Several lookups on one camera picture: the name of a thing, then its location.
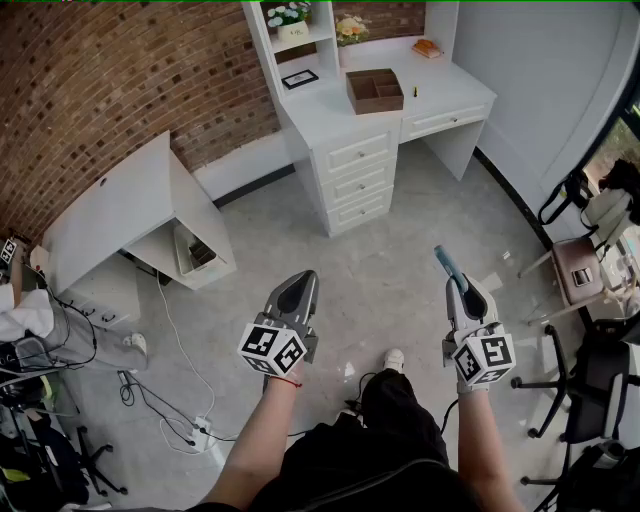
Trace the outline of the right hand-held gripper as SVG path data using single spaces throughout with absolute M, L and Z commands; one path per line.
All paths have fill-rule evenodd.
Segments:
M 514 344 L 497 322 L 493 296 L 474 278 L 463 277 L 465 292 L 454 278 L 446 283 L 447 316 L 454 330 L 442 341 L 443 364 L 455 368 L 461 388 L 487 388 L 515 368 Z M 471 321 L 487 324 L 467 329 Z

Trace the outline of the wide white desk drawer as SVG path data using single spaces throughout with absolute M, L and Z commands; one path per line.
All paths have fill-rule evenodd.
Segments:
M 409 142 L 444 130 L 484 120 L 489 104 L 480 104 L 440 114 L 420 114 L 402 119 L 400 143 Z

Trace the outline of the black picture frame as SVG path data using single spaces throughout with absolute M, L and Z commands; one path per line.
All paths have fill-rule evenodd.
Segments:
M 281 79 L 282 84 L 287 90 L 293 90 L 298 87 L 318 81 L 319 77 L 312 70 L 307 69 L 300 71 Z

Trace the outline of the blue flowers in cream pot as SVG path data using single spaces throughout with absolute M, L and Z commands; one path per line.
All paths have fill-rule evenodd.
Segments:
M 277 30 L 278 39 L 282 43 L 296 43 L 309 35 L 307 18 L 310 12 L 309 2 L 290 1 L 267 10 L 267 25 Z

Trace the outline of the white power strip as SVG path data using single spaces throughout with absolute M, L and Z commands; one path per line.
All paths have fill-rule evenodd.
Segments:
M 200 453 L 208 451 L 216 441 L 212 434 L 211 422 L 204 416 L 197 416 L 191 435 L 194 449 Z

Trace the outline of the white plastic bin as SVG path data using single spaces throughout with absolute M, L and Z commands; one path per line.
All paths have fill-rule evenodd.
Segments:
M 183 276 L 190 277 L 218 263 L 218 254 L 184 225 L 177 224 L 173 234 L 178 267 Z

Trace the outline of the brown wooden organizer box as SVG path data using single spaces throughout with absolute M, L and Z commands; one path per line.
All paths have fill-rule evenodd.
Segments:
M 351 71 L 345 77 L 347 95 L 357 115 L 403 109 L 404 94 L 392 69 Z

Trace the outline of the person's left forearm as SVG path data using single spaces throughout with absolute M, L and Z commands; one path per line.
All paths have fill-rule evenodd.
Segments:
M 263 395 L 231 449 L 205 503 L 246 511 L 258 493 L 281 471 L 304 364 L 291 374 L 270 377 Z

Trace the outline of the black office chair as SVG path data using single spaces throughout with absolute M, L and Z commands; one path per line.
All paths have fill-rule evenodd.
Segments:
M 88 428 L 70 436 L 60 422 L 67 415 L 0 394 L 0 491 L 16 512 L 62 512 L 88 506 L 91 496 L 127 496 L 101 468 L 115 451 L 110 443 L 90 444 Z
M 533 439 L 542 437 L 563 401 L 569 399 L 563 442 L 613 439 L 625 449 L 640 448 L 640 345 L 624 340 L 587 343 L 579 349 L 575 366 L 569 369 L 556 328 L 548 324 L 544 334 L 553 340 L 558 378 L 548 382 L 511 379 L 514 389 L 556 391 L 543 423 L 529 429 L 527 435 Z
M 521 478 L 524 486 L 549 486 L 551 491 L 533 512 L 640 512 L 640 447 L 625 449 L 616 441 L 584 449 L 551 479 Z

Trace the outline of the person's black clothing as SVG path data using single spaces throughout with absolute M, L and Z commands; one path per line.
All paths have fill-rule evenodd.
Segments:
M 298 439 L 247 512 L 482 512 L 404 374 L 374 375 L 361 411 Z

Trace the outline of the white side table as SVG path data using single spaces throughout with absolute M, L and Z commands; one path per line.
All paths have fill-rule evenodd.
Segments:
M 219 261 L 180 273 L 174 227 L 184 225 Z M 164 132 L 91 185 L 48 228 L 49 283 L 61 293 L 120 250 L 197 290 L 237 268 L 223 217 L 170 148 Z

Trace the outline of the white desk with shelves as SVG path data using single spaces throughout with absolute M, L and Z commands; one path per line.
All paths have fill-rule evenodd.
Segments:
M 495 94 L 452 60 L 459 12 L 457 3 L 434 2 L 425 8 L 422 36 L 440 47 L 443 52 L 440 57 L 429 59 L 414 52 L 412 46 L 416 38 L 412 36 L 382 39 L 349 46 L 346 68 L 339 65 L 334 10 L 330 3 L 318 3 L 311 9 L 308 40 L 315 45 L 315 52 L 286 62 L 281 60 L 281 55 L 294 49 L 295 43 L 282 43 L 278 39 L 267 25 L 267 10 L 260 2 L 249 2 L 243 7 L 276 108 L 286 152 L 329 236 L 358 226 L 334 230 L 332 220 L 337 209 L 385 189 L 394 190 L 394 182 L 385 189 L 332 209 L 327 208 L 323 186 L 372 164 L 389 159 L 395 159 L 397 163 L 399 147 L 404 144 L 400 143 L 403 118 L 489 104 L 488 116 L 482 121 L 415 139 L 424 142 L 454 177 L 464 175 L 491 112 Z M 403 109 L 357 115 L 347 95 L 345 74 L 382 68 L 390 68 L 396 74 L 404 94 Z M 319 80 L 293 90 L 284 87 L 282 78 L 307 69 L 317 74 Z M 419 88 L 418 98 L 413 97 L 414 86 Z M 327 153 L 330 150 L 387 131 L 392 137 L 388 156 L 337 173 L 328 171 Z

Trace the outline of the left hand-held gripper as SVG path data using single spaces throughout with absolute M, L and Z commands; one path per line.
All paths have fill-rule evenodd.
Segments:
M 319 279 L 313 270 L 299 272 L 276 286 L 263 313 L 245 326 L 238 355 L 267 376 L 288 376 L 299 362 L 312 363 L 319 338 L 306 324 L 315 313 L 318 291 Z M 286 315 L 293 320 L 283 318 Z

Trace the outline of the person's right forearm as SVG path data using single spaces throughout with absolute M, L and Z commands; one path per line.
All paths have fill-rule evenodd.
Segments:
M 459 394 L 458 407 L 458 472 L 478 495 L 482 508 L 494 512 L 504 471 L 488 389 Z

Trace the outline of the grey equipment bag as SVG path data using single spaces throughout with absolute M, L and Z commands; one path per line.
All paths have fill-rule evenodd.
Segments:
M 0 388 L 61 369 L 62 365 L 53 362 L 38 337 L 0 342 Z

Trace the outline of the window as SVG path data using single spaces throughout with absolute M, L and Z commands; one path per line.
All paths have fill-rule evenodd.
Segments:
M 585 167 L 593 183 L 607 175 L 617 160 L 640 171 L 640 85 Z

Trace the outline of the white low drawer unit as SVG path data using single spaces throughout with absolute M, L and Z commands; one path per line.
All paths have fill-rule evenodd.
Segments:
M 93 271 L 60 294 L 95 326 L 121 329 L 140 319 L 140 302 L 135 277 L 118 272 Z

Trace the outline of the yellow flowers in white vase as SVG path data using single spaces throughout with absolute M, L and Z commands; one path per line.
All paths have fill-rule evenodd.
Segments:
M 369 37 L 369 20 L 358 15 L 343 15 L 336 19 L 335 33 L 338 48 L 338 59 L 341 68 L 346 68 L 349 61 L 347 48 L 364 42 Z

